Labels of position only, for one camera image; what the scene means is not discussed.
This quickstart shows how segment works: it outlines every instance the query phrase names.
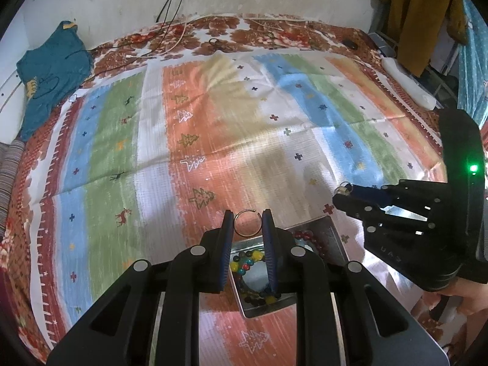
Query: bed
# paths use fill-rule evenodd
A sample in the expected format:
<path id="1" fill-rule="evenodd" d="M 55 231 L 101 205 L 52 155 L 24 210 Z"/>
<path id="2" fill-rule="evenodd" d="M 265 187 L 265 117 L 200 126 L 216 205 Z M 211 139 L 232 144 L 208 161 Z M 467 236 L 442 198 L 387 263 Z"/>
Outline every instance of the bed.
<path id="1" fill-rule="evenodd" d="M 436 112 L 360 30 L 233 14 L 162 29 L 93 49 L 93 76 L 26 144 L 0 293 L 32 354 L 45 362 L 133 261 L 174 258 L 225 209 L 270 208 L 278 227 L 329 215 L 348 257 L 411 309 L 419 289 L 363 249 L 332 195 L 344 181 L 444 181 Z M 294 364 L 294 307 L 245 320 L 228 286 L 200 309 L 202 364 Z"/>

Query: black device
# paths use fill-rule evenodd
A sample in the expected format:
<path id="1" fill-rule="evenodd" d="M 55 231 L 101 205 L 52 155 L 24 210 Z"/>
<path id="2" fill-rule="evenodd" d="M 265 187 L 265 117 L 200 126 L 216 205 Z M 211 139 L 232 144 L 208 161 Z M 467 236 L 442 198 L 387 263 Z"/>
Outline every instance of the black device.
<path id="1" fill-rule="evenodd" d="M 228 210 L 221 228 L 205 232 L 200 245 L 173 261 L 136 261 L 56 345 L 47 366 L 146 365 L 162 292 L 155 365 L 197 366 L 199 293 L 223 290 L 233 229 Z M 325 264 L 296 246 L 289 231 L 276 228 L 269 209 L 263 212 L 263 240 L 271 288 L 297 294 L 297 365 L 449 364 L 437 343 L 357 261 Z"/>
<path id="2" fill-rule="evenodd" d="M 458 109 L 439 111 L 439 129 L 447 183 L 401 179 L 381 189 L 347 184 L 332 199 L 336 208 L 363 221 L 365 249 L 430 292 L 455 277 L 488 282 L 479 129 Z M 424 219 L 387 214 L 383 208 L 391 205 Z M 443 296 L 431 317 L 448 321 L 459 304 L 459 298 Z"/>

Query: cable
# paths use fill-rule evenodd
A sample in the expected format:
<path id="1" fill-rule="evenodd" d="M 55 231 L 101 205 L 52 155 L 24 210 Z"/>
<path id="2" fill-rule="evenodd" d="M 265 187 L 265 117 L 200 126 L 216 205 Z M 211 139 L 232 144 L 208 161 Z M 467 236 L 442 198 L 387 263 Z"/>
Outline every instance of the cable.
<path id="1" fill-rule="evenodd" d="M 168 28 L 166 29 L 166 33 L 164 34 L 163 38 L 161 39 L 159 45 L 151 52 L 148 52 L 148 53 L 145 53 L 144 55 L 142 56 L 147 56 L 149 55 L 150 53 L 153 53 L 154 51 L 156 51 L 160 46 L 161 44 L 163 43 L 164 39 L 166 38 L 168 32 L 169 32 L 169 28 L 171 27 L 171 24 L 173 23 L 173 21 L 175 20 L 176 18 L 176 15 L 178 14 L 178 11 L 180 10 L 180 6 L 181 6 L 181 3 L 183 2 L 183 0 L 180 0 L 180 3 L 178 4 L 177 8 L 176 8 L 176 11 L 175 11 L 175 14 L 173 15 L 173 18 L 171 19 L 171 22 L 169 22 L 169 25 L 168 25 Z"/>
<path id="2" fill-rule="evenodd" d="M 7 97 L 7 100 L 3 102 L 2 107 L 0 107 L 0 113 L 2 112 L 3 108 L 7 104 L 7 102 L 10 100 L 14 92 L 17 90 L 17 88 L 21 85 L 22 81 L 17 84 L 17 86 L 14 88 L 14 90 L 10 93 L 10 95 Z"/>
<path id="3" fill-rule="evenodd" d="M 167 36 L 167 34 L 168 34 L 168 32 L 169 32 L 169 29 L 170 29 L 171 25 L 173 24 L 173 21 L 175 20 L 176 15 L 178 14 L 178 11 L 180 10 L 180 6 L 181 6 L 181 3 L 182 3 L 182 2 L 183 2 L 183 0 L 180 0 L 180 2 L 179 2 L 179 4 L 178 4 L 178 6 L 177 6 L 177 8 L 176 8 L 175 14 L 173 15 L 173 18 L 171 19 L 171 21 L 170 21 L 170 22 L 169 22 L 169 24 L 168 24 L 167 30 L 166 30 L 166 32 L 164 33 L 163 38 L 161 39 L 160 43 L 158 44 L 158 46 L 157 46 L 156 48 L 154 48 L 153 50 L 151 50 L 151 51 L 149 51 L 149 52 L 147 52 L 147 53 L 145 53 L 145 54 L 143 54 L 143 55 L 141 55 L 141 56 L 134 56 L 134 57 L 133 57 L 133 58 L 134 58 L 134 60 L 132 60 L 132 61 L 130 61 L 130 62 L 127 62 L 127 63 L 124 63 L 123 65 L 120 65 L 120 66 L 117 66 L 117 67 L 114 67 L 114 68 L 111 68 L 111 69 L 107 69 L 107 70 L 103 70 L 103 71 L 101 71 L 101 72 L 98 72 L 98 73 L 96 73 L 96 74 L 92 75 L 92 77 L 90 77 L 90 78 L 86 79 L 86 80 L 83 82 L 83 84 L 85 84 L 85 82 L 89 82 L 89 81 L 93 80 L 95 77 L 97 77 L 97 76 L 98 76 L 98 75 L 100 75 L 100 74 L 103 74 L 103 73 L 111 72 L 111 71 L 113 71 L 113 70 L 117 70 L 117 69 L 124 68 L 124 67 L 126 67 L 126 66 L 128 66 L 128 65 L 130 65 L 130 64 L 132 64 L 132 63 L 134 63 L 134 62 L 135 62 L 137 59 L 144 58 L 144 57 L 148 56 L 149 54 L 154 53 L 155 51 L 157 51 L 157 50 L 158 50 L 158 48 L 159 48 L 159 47 L 161 46 L 161 44 L 163 43 L 163 41 L 165 40 L 165 38 L 166 38 L 166 36 Z M 175 46 L 177 46 L 177 45 L 178 45 L 178 43 L 179 43 L 179 42 L 181 41 L 181 39 L 183 38 L 183 35 L 184 35 L 184 33 L 185 33 L 185 30 L 186 30 L 186 24 L 187 24 L 187 23 L 188 23 L 188 20 L 187 20 L 187 22 L 185 23 L 185 27 L 184 27 L 184 29 L 183 29 L 183 33 L 181 34 L 181 37 L 180 37 L 180 39 L 178 40 L 178 42 L 177 42 L 177 43 L 176 43 L 174 46 L 172 46 L 172 47 L 171 47 L 171 48 L 170 48 L 168 51 L 164 51 L 164 53 L 168 53 L 168 52 L 169 52 L 169 51 L 171 51 L 171 50 L 172 50 L 172 49 L 173 49 Z"/>
<path id="4" fill-rule="evenodd" d="M 164 8 L 166 8 L 166 5 L 168 4 L 168 2 L 169 2 L 169 4 L 171 4 L 171 1 L 170 1 L 170 0 L 166 0 L 166 2 L 165 2 L 165 3 L 164 3 L 164 5 L 163 5 L 163 8 L 162 8 L 162 9 L 161 9 L 161 11 L 159 12 L 159 15 L 158 15 L 158 17 L 157 17 L 157 19 L 156 19 L 156 23 L 158 23 L 158 22 L 159 22 L 159 19 L 160 19 L 160 17 L 161 17 L 161 14 L 163 13 Z M 167 26 L 167 25 L 165 24 L 165 22 L 166 22 L 166 19 L 163 21 L 163 23 L 162 23 L 161 27 L 158 29 L 158 31 L 157 31 L 157 32 L 156 32 L 156 33 L 155 33 L 155 34 L 154 34 L 152 37 L 147 38 L 145 41 L 150 41 L 150 40 L 152 40 L 153 38 L 156 38 L 157 36 L 159 36 L 159 35 L 161 34 L 162 30 L 163 30 L 163 29 L 164 29 L 164 28 Z M 116 47 L 114 47 L 114 46 L 111 46 L 111 47 L 102 47 L 102 46 L 97 46 L 97 47 L 92 48 L 92 49 L 90 49 L 90 50 L 88 50 L 88 51 L 89 51 L 89 52 L 91 52 L 91 51 L 104 50 L 104 49 L 106 49 L 106 50 L 111 50 L 111 49 L 117 49 L 117 48 L 127 47 L 127 46 L 129 46 L 129 45 L 138 44 L 138 43 L 139 43 L 138 41 L 135 41 L 135 42 L 128 42 L 128 43 L 125 43 L 125 44 L 117 45 Z"/>

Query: yellow cloth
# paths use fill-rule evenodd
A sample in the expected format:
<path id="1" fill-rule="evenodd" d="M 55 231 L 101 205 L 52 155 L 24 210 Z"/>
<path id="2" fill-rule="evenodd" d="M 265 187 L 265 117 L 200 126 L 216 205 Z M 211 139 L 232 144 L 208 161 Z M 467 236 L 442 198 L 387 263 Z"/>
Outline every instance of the yellow cloth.
<path id="1" fill-rule="evenodd" d="M 447 14 L 447 33 L 466 43 L 463 0 L 380 0 L 390 3 L 386 33 L 398 41 L 398 61 L 419 76 L 429 64 Z"/>

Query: colorful bead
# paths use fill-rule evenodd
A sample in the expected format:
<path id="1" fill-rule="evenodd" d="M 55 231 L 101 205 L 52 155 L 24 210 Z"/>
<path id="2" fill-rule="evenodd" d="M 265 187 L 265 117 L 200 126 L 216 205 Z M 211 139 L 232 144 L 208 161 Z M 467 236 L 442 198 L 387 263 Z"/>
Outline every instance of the colorful bead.
<path id="1" fill-rule="evenodd" d="M 264 301 L 266 304 L 270 305 L 276 302 L 276 298 L 274 296 L 267 296 Z"/>
<path id="2" fill-rule="evenodd" d="M 255 250 L 254 252 L 252 252 L 252 258 L 254 261 L 259 261 L 259 260 L 262 260 L 264 257 L 264 253 L 263 252 L 260 252 L 258 250 Z"/>
<path id="3" fill-rule="evenodd" d="M 236 263 L 235 261 L 231 261 L 229 265 L 230 265 L 230 270 L 232 272 L 237 272 L 237 270 L 239 269 L 239 264 Z"/>

